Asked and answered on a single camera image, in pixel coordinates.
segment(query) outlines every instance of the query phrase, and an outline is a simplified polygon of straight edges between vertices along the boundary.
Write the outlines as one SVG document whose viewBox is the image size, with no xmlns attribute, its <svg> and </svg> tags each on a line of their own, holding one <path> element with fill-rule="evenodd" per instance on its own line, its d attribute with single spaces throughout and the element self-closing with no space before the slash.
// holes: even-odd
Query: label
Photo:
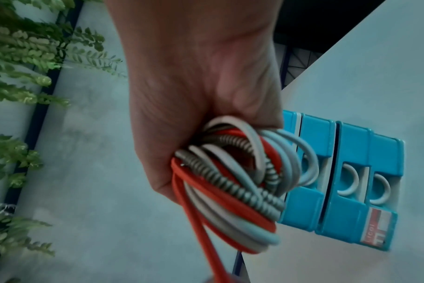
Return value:
<svg viewBox="0 0 424 283">
<path fill-rule="evenodd" d="M 378 248 L 383 247 L 391 217 L 392 213 L 390 211 L 370 207 L 361 243 Z"/>
</svg>

